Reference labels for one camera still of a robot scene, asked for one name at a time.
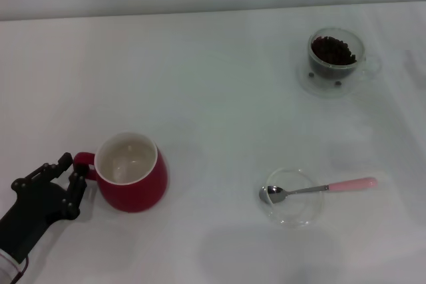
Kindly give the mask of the small clear glass dish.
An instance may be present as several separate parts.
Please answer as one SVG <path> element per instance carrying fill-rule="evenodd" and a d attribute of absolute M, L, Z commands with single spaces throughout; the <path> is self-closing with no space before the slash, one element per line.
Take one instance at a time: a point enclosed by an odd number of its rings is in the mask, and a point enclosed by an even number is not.
<path fill-rule="evenodd" d="M 313 223 L 323 209 L 320 183 L 300 169 L 279 168 L 260 188 L 259 199 L 268 216 L 288 227 Z"/>

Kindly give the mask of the coffee beans heap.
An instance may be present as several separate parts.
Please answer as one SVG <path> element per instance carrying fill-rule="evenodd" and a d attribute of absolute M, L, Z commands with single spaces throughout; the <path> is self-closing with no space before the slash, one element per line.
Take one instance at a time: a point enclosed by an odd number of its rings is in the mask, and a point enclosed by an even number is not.
<path fill-rule="evenodd" d="M 349 76 L 353 68 L 346 68 L 357 62 L 347 43 L 333 37 L 318 37 L 311 43 L 311 50 L 320 63 L 310 57 L 314 71 L 323 78 L 339 79 Z"/>

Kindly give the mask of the red ceramic mug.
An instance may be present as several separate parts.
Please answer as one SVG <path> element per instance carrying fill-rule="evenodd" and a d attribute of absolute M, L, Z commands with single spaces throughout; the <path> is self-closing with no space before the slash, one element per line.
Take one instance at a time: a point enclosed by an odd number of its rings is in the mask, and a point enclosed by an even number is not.
<path fill-rule="evenodd" d="M 161 200 L 168 171 L 149 137 L 124 132 L 109 138 L 95 153 L 79 152 L 74 167 L 88 166 L 86 179 L 97 183 L 103 198 L 123 212 L 141 212 Z"/>

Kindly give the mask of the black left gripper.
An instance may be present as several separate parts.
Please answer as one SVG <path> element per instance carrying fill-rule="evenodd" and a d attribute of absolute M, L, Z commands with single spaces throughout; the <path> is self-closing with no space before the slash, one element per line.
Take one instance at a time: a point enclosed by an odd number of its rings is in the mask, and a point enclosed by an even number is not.
<path fill-rule="evenodd" d="M 44 163 L 11 184 L 17 199 L 0 219 L 0 249 L 15 261 L 24 261 L 52 224 L 79 216 L 85 177 L 73 172 L 67 189 L 51 182 L 72 164 L 73 157 L 65 152 L 56 164 Z"/>

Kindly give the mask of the clear glass saucer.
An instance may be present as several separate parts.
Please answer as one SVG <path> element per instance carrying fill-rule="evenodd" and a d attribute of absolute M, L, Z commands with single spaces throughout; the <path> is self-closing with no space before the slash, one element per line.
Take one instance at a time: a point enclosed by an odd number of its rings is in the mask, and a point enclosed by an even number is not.
<path fill-rule="evenodd" d="M 314 73 L 314 77 L 309 77 L 309 73 Z M 305 60 L 296 66 L 296 77 L 299 85 L 309 94 L 319 98 L 340 98 L 352 93 L 361 83 L 357 75 L 350 75 L 341 80 L 325 79 L 317 75 Z M 341 81 L 341 86 L 336 86 L 335 82 Z"/>

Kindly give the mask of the clear glass cup with handle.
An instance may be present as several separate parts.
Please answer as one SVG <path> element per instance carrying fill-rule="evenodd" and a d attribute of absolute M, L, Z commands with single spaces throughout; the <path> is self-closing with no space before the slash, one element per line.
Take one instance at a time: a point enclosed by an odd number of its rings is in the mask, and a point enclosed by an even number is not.
<path fill-rule="evenodd" d="M 357 75 L 360 80 L 367 80 L 373 78 L 381 70 L 381 60 L 378 56 L 369 54 L 361 40 L 353 31 L 339 28 L 339 27 L 325 27 L 314 32 L 308 40 L 308 62 L 310 64 L 310 57 L 320 63 L 320 60 L 314 56 L 311 50 L 311 43 L 318 37 L 333 37 L 348 44 L 350 51 L 356 55 L 357 62 L 346 66 L 346 68 L 353 68 L 350 75 Z"/>

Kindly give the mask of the pink handled metal spoon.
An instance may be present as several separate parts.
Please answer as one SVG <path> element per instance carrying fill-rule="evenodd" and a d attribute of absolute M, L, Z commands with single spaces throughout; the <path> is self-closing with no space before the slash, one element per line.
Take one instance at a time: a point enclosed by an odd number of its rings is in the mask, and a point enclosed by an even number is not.
<path fill-rule="evenodd" d="M 314 186 L 310 188 L 303 188 L 294 191 L 285 191 L 278 186 L 264 186 L 260 188 L 259 198 L 265 204 L 277 204 L 283 202 L 288 196 L 296 194 L 309 194 L 316 192 L 351 192 L 351 191 L 360 191 L 366 190 L 369 188 L 374 188 L 378 185 L 376 178 L 360 178 L 355 180 L 348 180 L 344 182 L 337 182 L 328 185 Z"/>

